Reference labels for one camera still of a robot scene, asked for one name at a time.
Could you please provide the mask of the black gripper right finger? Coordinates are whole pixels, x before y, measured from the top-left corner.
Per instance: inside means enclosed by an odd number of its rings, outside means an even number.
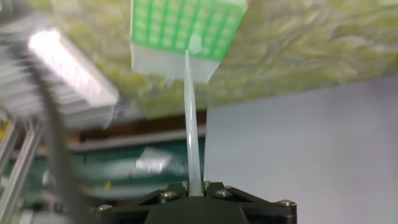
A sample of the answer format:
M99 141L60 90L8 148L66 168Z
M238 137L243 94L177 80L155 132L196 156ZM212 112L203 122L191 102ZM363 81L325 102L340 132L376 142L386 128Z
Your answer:
M268 202L222 182L206 182L205 195L231 202L250 224L297 224L297 204L291 200Z

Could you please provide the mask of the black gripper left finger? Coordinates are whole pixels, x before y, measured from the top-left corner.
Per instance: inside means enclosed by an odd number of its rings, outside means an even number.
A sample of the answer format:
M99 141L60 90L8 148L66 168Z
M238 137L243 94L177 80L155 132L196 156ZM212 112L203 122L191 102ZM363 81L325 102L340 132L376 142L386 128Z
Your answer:
M186 196L187 190L182 183L169 184L166 189L155 190L141 197L106 202L96 209L96 215L103 223L143 224L156 205Z

